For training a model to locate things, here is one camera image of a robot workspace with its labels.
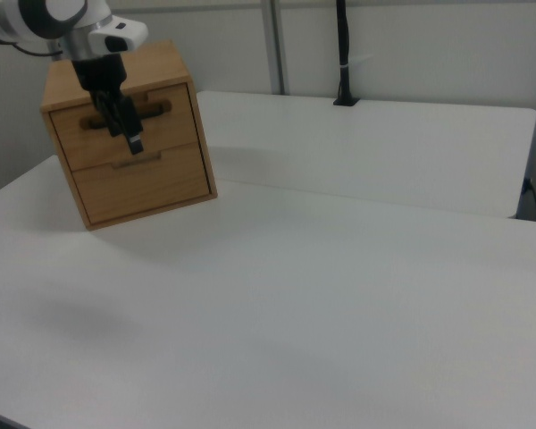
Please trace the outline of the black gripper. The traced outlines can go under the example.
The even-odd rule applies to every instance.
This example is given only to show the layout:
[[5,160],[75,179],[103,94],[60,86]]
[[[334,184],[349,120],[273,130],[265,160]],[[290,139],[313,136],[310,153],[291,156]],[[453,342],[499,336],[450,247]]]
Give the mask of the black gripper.
[[81,87],[92,98],[96,110],[104,118],[105,126],[112,137],[124,135],[130,152],[141,153],[144,148],[140,138],[143,130],[141,120],[130,97],[114,97],[121,94],[121,84],[127,78],[120,55],[105,55],[95,59],[73,61]]

